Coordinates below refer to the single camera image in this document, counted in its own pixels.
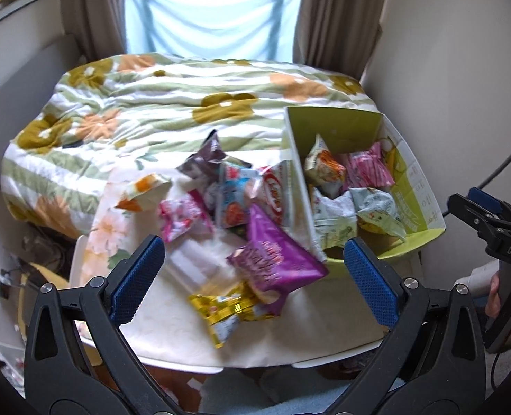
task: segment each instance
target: blue textured pad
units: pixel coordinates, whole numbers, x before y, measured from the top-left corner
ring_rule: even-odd
[[[398,322],[398,301],[373,263],[356,242],[348,240],[344,246],[344,263],[359,291],[371,308],[376,321],[390,329]]]
[[[157,237],[132,265],[121,285],[111,296],[109,317],[116,326],[129,323],[133,319],[163,262],[165,262],[165,245]]]
[[[467,198],[495,215],[500,214],[502,211],[500,202],[479,188],[473,187],[470,189]]]

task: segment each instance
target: floral bedding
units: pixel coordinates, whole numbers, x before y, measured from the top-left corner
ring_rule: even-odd
[[[280,147],[284,107],[376,111],[349,77],[290,63],[119,55],[67,72],[7,148],[2,192],[19,220],[89,233],[116,163],[138,170],[196,151],[218,129],[226,151]]]

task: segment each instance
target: screw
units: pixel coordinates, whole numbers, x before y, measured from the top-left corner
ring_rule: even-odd
[[[53,288],[53,284],[51,282],[46,282],[46,284],[42,285],[42,287],[40,287],[40,291],[42,293],[48,293],[48,292],[51,292]]]
[[[101,276],[96,276],[90,280],[90,287],[94,288],[101,287],[102,285],[104,285],[104,282],[105,282],[104,278],[102,278]]]
[[[457,290],[458,293],[461,293],[461,295],[466,295],[468,293],[467,286],[463,284],[456,285],[455,290]]]
[[[403,281],[403,284],[408,289],[416,289],[419,286],[419,281],[417,281],[415,278],[407,278],[405,281]]]

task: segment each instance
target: sheer light blue fabric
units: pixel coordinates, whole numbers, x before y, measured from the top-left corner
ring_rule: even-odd
[[[127,50],[292,61],[301,0],[125,0]]]

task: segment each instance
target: headboard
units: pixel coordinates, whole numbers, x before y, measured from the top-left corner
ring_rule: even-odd
[[[75,38],[62,36],[0,85],[0,173],[10,140],[40,113],[61,76],[76,67],[79,57]]]

